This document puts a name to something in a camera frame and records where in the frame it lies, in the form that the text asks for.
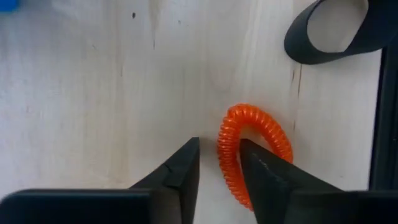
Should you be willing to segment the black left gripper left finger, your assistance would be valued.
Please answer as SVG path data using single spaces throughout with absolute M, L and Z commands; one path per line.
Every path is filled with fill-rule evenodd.
M 200 140 L 128 189 L 28 189 L 0 200 L 0 224 L 193 224 Z

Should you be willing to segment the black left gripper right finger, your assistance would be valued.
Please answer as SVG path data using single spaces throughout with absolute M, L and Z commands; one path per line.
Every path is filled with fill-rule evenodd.
M 343 191 L 243 139 L 241 170 L 257 224 L 398 224 L 398 191 Z

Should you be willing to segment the black rubber wristband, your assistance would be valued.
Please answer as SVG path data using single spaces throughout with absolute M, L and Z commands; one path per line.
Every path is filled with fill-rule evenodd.
M 284 49 L 292 60 L 306 65 L 332 62 L 382 49 L 398 35 L 398 0 L 367 0 L 368 11 L 348 48 L 342 52 L 321 51 L 310 41 L 308 23 L 327 1 L 330 0 L 316 0 L 307 6 L 287 30 Z

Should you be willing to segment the blue plastic basket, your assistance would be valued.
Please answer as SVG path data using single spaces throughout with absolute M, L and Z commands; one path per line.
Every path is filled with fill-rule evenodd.
M 11 12 L 18 8 L 19 0 L 0 0 L 0 12 Z

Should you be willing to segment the black aluminium rig frame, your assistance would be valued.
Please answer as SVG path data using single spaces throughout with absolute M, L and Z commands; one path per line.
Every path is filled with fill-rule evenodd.
M 381 54 L 369 189 L 398 190 L 398 36 Z

